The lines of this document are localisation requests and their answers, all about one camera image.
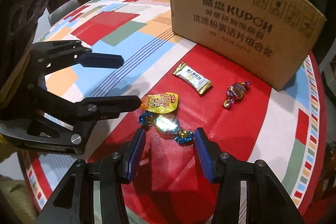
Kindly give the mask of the yellow jelly snack pouch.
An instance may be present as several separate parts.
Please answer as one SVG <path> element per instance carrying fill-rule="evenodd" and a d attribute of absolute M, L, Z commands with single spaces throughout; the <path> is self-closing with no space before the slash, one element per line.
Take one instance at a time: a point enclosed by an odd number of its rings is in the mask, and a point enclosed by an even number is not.
<path fill-rule="evenodd" d="M 168 114 L 177 109 L 178 101 L 176 93 L 148 94 L 141 100 L 140 108 L 151 113 Z"/>

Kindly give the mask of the blue foil candy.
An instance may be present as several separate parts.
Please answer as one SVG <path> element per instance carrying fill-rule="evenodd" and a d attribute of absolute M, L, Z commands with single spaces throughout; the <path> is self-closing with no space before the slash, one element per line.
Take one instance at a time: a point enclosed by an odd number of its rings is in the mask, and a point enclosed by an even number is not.
<path fill-rule="evenodd" d="M 173 139 L 180 146 L 191 145 L 194 142 L 194 133 L 183 129 L 174 114 L 157 114 L 146 111 L 139 116 L 138 123 L 146 130 L 154 127 L 163 139 Z"/>

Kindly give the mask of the purple foil candy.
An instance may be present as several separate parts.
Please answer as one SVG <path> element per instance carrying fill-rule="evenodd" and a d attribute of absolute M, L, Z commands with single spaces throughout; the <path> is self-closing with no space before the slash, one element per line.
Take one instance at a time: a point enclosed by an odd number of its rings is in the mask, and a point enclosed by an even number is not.
<path fill-rule="evenodd" d="M 230 85 L 226 91 L 226 99 L 223 102 L 223 107 L 230 109 L 236 101 L 243 99 L 250 85 L 250 81 Z"/>

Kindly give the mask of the white gold snack bar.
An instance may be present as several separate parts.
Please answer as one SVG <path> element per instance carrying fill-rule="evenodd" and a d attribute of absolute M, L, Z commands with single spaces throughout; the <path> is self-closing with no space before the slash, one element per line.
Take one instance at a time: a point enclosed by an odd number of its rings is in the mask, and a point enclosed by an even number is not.
<path fill-rule="evenodd" d="M 209 88 L 213 86 L 213 83 L 202 76 L 200 73 L 193 70 L 185 62 L 181 62 L 173 72 L 173 75 L 183 79 L 190 84 L 200 95 L 203 95 Z"/>

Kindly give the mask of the colourful patchwork tablecloth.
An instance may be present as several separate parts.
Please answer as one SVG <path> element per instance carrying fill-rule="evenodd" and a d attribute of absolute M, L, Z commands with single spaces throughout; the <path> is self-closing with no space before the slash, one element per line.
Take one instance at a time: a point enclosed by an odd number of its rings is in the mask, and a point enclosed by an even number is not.
<path fill-rule="evenodd" d="M 321 74 L 312 53 L 284 90 L 277 92 L 225 57 L 175 35 L 169 0 L 92 0 L 53 25 L 38 42 L 80 39 L 97 53 L 121 55 L 123 67 L 74 65 L 46 76 L 48 91 L 71 102 L 84 97 L 173 92 L 179 95 L 182 128 L 204 128 L 209 139 L 241 161 L 263 159 L 304 215 L 323 165 L 326 106 Z M 203 96 L 173 75 L 182 61 L 213 83 Z M 251 81 L 231 110 L 227 88 Z M 87 143 L 86 161 L 100 161 L 132 139 L 141 109 L 101 121 Z M 193 145 L 146 134 L 137 176 L 122 186 L 131 223 L 210 223 L 218 185 L 204 177 Z M 76 160 L 73 156 L 22 152 L 27 187 L 41 211 Z"/>

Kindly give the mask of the brown cardboard box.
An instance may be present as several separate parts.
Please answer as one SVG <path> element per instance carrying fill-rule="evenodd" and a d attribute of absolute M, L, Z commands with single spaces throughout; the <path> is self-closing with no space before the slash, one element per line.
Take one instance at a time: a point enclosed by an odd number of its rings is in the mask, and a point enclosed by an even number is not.
<path fill-rule="evenodd" d="M 307 0 L 170 0 L 173 32 L 281 90 L 315 45 L 325 16 Z"/>

